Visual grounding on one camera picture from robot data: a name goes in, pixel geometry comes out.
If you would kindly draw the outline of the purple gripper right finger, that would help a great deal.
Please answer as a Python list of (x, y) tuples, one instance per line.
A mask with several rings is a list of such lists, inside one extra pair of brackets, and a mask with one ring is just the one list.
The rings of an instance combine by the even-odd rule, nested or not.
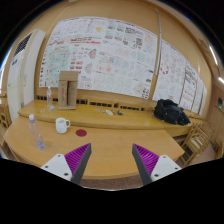
[(181, 167), (167, 155), (158, 156), (137, 144), (132, 146), (132, 155), (135, 159), (143, 185), (148, 185), (181, 170)]

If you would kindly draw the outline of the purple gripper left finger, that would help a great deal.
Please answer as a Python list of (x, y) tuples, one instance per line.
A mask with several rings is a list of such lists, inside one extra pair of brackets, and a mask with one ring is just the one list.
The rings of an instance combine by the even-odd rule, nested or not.
[(88, 143), (66, 155), (56, 154), (42, 169), (79, 185), (91, 153), (91, 144)]

